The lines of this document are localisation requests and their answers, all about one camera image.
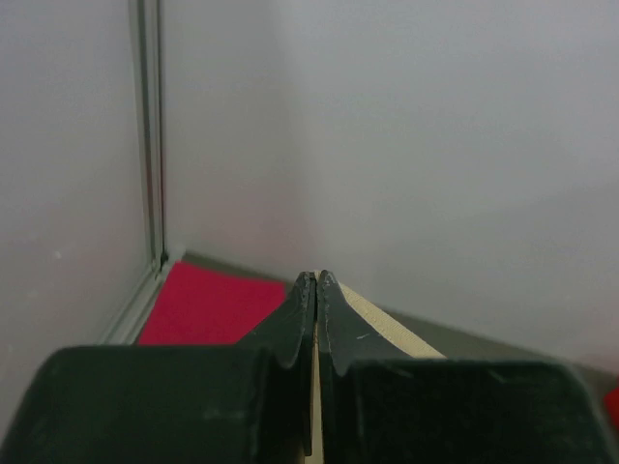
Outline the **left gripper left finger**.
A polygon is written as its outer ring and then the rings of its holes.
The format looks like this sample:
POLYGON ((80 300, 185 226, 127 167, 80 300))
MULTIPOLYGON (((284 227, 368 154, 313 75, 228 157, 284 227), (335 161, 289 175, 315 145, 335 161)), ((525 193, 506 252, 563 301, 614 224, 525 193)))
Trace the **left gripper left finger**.
POLYGON ((230 345, 67 347, 36 372, 5 463, 300 463, 312 453, 316 278, 230 345))

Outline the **beige t shirt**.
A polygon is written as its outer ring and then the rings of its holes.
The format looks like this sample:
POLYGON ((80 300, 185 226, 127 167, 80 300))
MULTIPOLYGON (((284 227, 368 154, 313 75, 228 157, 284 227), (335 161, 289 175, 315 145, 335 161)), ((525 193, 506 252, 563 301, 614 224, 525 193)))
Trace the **beige t shirt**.
POLYGON ((337 432, 348 399, 349 365, 361 360, 443 359, 429 343, 368 301, 330 271, 316 271, 313 342, 312 456, 307 462, 342 463, 348 441, 337 432))

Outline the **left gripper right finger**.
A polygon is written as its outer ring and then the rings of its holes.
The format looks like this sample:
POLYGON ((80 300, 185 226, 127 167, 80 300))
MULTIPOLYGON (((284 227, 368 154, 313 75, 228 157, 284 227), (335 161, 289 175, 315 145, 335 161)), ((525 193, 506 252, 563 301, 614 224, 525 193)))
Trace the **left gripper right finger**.
POLYGON ((540 361, 361 360, 344 374, 342 463, 614 463, 583 383, 540 361))

